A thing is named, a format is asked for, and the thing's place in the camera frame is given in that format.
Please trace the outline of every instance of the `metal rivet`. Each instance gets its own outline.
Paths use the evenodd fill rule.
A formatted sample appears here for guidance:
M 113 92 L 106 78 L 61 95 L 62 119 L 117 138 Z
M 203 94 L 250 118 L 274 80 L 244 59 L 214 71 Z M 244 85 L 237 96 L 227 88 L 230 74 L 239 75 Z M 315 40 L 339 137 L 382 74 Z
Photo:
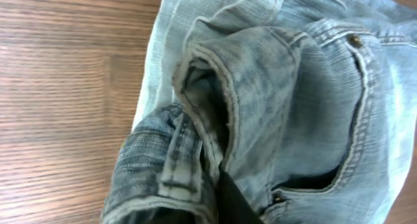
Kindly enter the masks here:
M 347 41 L 356 48 L 362 47 L 362 42 L 360 41 L 360 38 L 358 35 L 349 35 L 347 37 Z
M 285 201 L 284 198 L 282 198 L 279 194 L 273 194 L 272 196 L 274 203 L 282 203 Z

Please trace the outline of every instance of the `wooden surface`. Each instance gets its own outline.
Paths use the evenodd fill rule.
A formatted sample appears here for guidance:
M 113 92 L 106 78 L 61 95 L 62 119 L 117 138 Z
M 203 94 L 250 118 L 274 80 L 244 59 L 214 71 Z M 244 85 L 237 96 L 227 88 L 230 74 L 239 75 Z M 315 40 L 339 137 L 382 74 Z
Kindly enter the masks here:
M 98 223 L 159 3 L 0 0 L 0 224 Z M 417 223 L 413 168 L 388 223 Z

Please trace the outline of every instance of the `folded denim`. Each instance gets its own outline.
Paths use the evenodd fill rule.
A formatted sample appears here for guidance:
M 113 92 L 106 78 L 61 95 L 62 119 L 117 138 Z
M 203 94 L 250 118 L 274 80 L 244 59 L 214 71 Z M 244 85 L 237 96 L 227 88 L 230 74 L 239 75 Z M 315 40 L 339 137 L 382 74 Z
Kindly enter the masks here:
M 391 0 L 163 0 L 102 222 L 215 223 L 222 168 L 265 223 L 383 223 L 412 157 L 416 18 Z

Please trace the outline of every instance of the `denim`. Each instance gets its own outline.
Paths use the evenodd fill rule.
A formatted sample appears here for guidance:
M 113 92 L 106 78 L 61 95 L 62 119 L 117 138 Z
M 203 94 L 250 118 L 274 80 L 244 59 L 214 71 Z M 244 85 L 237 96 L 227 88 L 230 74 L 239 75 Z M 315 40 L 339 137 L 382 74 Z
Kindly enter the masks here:
M 102 222 L 216 223 L 223 170 L 265 223 L 383 223 L 412 158 L 416 41 L 391 0 L 163 0 Z

